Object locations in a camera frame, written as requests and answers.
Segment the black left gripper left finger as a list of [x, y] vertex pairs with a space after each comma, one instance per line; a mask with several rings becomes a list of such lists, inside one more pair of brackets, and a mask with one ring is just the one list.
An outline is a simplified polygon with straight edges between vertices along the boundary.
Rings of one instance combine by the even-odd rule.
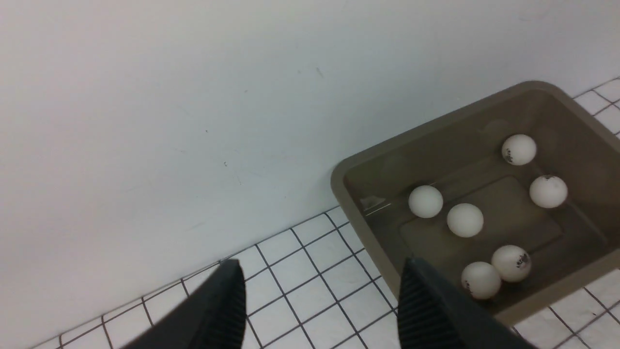
[[127, 349], [240, 349], [247, 324], [245, 276], [223, 261], [184, 302]]

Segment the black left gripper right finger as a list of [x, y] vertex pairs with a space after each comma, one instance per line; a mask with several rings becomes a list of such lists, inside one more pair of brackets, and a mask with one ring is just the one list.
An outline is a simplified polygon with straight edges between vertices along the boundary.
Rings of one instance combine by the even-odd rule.
[[533, 349], [427, 261], [408, 258], [397, 307], [402, 349]]

